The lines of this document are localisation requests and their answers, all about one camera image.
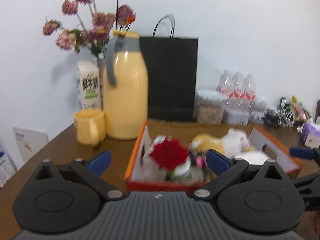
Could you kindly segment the plush alpaca toy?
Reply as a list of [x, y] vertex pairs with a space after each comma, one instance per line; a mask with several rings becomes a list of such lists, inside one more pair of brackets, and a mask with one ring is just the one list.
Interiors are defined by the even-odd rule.
[[227, 134], [220, 138], [206, 133], [199, 134], [192, 140], [191, 146], [196, 153], [215, 150], [229, 159], [253, 149], [247, 134], [243, 130], [234, 128], [230, 128]]

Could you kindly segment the colourful snack packet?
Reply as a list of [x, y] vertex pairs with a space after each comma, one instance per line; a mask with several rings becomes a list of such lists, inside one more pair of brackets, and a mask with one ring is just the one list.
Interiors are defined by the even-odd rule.
[[292, 96], [291, 100], [296, 120], [307, 122], [311, 118], [311, 112], [295, 96]]

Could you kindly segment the orange cardboard box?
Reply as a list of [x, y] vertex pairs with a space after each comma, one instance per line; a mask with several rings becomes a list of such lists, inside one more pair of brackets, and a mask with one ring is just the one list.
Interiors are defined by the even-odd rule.
[[[253, 147], [252, 150], [237, 154], [235, 157], [244, 157], [253, 165], [261, 165], [266, 159], [274, 159], [291, 179], [298, 177], [303, 166], [302, 162], [291, 157], [285, 145], [258, 125], [172, 126], [146, 121], [142, 124], [125, 172], [124, 180], [127, 190], [190, 193], [202, 187], [216, 174], [207, 165], [207, 152], [196, 153], [191, 142], [197, 135], [203, 133], [217, 138], [223, 137], [230, 128], [243, 130]], [[154, 144], [161, 143], [165, 138], [178, 140], [189, 153], [185, 163], [172, 172], [159, 168], [149, 156]]]

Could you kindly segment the yellow mug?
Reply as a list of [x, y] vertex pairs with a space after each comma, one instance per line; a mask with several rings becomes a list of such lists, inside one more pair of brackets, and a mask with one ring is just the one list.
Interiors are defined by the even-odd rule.
[[105, 112], [84, 109], [73, 115], [76, 140], [82, 145], [97, 147], [106, 137]]

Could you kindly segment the white booklet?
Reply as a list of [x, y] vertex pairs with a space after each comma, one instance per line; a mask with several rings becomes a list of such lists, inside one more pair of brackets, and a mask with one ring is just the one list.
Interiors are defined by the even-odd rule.
[[48, 135], [42, 129], [13, 127], [12, 130], [24, 164], [49, 143]]

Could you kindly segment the yellow thermos jug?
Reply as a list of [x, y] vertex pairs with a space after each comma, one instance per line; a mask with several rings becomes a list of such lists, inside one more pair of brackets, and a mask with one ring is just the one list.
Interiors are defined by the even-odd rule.
[[148, 118], [148, 70], [140, 49], [140, 34], [115, 30], [105, 60], [106, 134], [118, 140], [136, 139]]

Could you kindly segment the water bottle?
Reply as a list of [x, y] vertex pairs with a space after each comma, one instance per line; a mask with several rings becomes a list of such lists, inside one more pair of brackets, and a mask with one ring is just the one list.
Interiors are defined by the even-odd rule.
[[231, 90], [230, 104], [232, 107], [236, 107], [242, 103], [245, 94], [244, 79], [240, 72], [235, 72], [233, 75]]
[[216, 87], [216, 90], [219, 93], [225, 95], [226, 97], [230, 97], [230, 94], [232, 92], [230, 85], [230, 77], [230, 72], [225, 69], [223, 74], [220, 76], [219, 82]]
[[244, 110], [249, 112], [249, 110], [251, 109], [251, 106], [255, 101], [256, 88], [257, 88], [253, 75], [247, 74], [243, 84], [245, 88], [245, 93], [244, 93], [244, 99], [242, 103], [244, 106]]

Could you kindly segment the water bottle right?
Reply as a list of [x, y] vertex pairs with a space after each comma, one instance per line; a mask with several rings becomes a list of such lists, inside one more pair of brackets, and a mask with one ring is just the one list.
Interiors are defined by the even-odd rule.
[[257, 88], [253, 75], [247, 74], [243, 84], [245, 88], [245, 93], [244, 93], [244, 99], [242, 103], [244, 106], [244, 110], [249, 112], [249, 110], [251, 109], [251, 106], [255, 101], [256, 88]]

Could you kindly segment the blue white carton box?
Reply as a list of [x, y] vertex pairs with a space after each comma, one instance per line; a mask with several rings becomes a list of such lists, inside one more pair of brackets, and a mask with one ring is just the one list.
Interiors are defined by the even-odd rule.
[[14, 175], [16, 168], [8, 158], [8, 156], [1, 151], [0, 155], [0, 188], [2, 188]]

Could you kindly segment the clear container with seeds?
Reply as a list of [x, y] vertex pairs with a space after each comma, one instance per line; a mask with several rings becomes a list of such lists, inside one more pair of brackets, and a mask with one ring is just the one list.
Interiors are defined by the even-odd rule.
[[194, 118], [203, 125], [220, 125], [227, 103], [227, 97], [216, 90], [196, 91]]

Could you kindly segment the red rose flower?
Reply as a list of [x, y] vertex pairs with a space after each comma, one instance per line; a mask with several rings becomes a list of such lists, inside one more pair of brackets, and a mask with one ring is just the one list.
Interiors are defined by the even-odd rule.
[[168, 138], [159, 144], [154, 144], [153, 150], [149, 154], [159, 168], [165, 168], [170, 172], [184, 164], [188, 155], [188, 149], [181, 146], [178, 140]]

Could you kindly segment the water bottle middle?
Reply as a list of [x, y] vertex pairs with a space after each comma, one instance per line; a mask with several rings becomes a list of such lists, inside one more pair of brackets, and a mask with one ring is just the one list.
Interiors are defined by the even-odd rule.
[[232, 107], [236, 107], [242, 103], [245, 94], [244, 79], [240, 72], [235, 72], [233, 75], [231, 90], [230, 104]]

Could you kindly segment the dried pink flower bouquet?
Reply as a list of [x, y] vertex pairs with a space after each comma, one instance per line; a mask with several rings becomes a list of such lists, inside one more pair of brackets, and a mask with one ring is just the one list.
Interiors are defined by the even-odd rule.
[[[91, 15], [91, 26], [86, 27], [79, 15], [79, 6], [88, 7]], [[64, 51], [74, 50], [80, 53], [82, 48], [88, 49], [96, 59], [106, 56], [107, 44], [113, 28], [128, 31], [136, 20], [136, 13], [129, 5], [120, 5], [116, 0], [116, 12], [98, 11], [95, 0], [65, 0], [61, 6], [65, 16], [75, 16], [79, 24], [73, 29], [67, 29], [58, 20], [46, 20], [42, 27], [44, 36], [51, 36], [60, 31], [55, 44]]]

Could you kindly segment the black paper bag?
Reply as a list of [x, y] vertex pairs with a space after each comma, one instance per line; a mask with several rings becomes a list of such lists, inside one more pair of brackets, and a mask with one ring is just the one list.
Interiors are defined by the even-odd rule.
[[194, 121], [198, 42], [175, 37], [175, 18], [167, 14], [140, 38], [149, 75], [148, 118]]

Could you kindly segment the white robot speaker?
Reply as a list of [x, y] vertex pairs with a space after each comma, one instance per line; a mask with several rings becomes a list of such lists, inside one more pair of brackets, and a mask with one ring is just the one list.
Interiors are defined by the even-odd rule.
[[256, 124], [263, 124], [268, 108], [267, 100], [264, 96], [257, 96], [251, 105], [249, 120]]

